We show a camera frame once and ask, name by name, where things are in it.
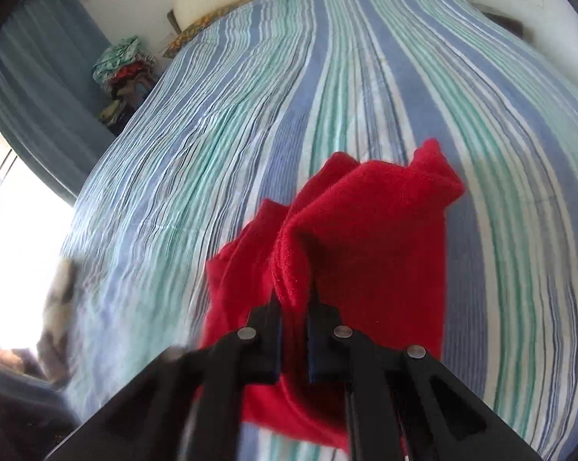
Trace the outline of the striped blue green bedspread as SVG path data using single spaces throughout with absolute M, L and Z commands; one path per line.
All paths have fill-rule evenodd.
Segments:
M 450 370 L 546 460 L 578 443 L 578 88 L 467 0 L 253 0 L 172 61 L 96 164 L 65 395 L 86 420 L 198 338 L 204 263 L 331 154 L 406 163 L 435 138 L 450 207 Z

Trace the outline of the pile of clothes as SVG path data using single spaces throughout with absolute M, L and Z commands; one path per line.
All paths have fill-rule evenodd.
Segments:
M 156 59 L 144 49 L 138 35 L 122 38 L 94 63 L 93 80 L 111 97 L 99 120 L 114 135 L 125 128 L 156 85 L 155 64 Z

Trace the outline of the red rabbit sweater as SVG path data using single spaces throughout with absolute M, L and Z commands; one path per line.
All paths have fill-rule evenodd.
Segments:
M 276 297 L 283 313 L 283 371 L 250 385 L 242 420 L 285 436 L 344 448 L 344 402 L 309 381 L 305 320 L 312 297 L 345 325 L 401 350 L 442 353 L 446 208 L 464 192 L 434 139 L 407 166 L 345 153 L 330 157 L 290 205 L 264 201 L 236 239 L 207 262 L 204 345 Z

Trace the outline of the dark bedside table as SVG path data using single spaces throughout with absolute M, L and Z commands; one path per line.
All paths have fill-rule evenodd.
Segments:
M 504 28 L 522 41 L 533 44 L 533 31 L 531 31 L 522 21 L 513 18 L 501 10 L 494 7 L 473 2 L 472 5 L 479 10 L 489 20 Z

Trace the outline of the patterned beige cushion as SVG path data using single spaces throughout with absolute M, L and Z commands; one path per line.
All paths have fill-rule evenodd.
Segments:
M 77 266 L 71 259 L 60 260 L 43 309 L 38 360 L 45 377 L 55 386 L 69 380 L 67 347 L 76 273 Z

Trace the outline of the blue-grey curtain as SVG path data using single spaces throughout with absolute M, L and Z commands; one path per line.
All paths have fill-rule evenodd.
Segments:
M 0 30 L 0 134 L 68 204 L 115 139 L 92 76 L 109 46 L 79 0 L 22 0 Z

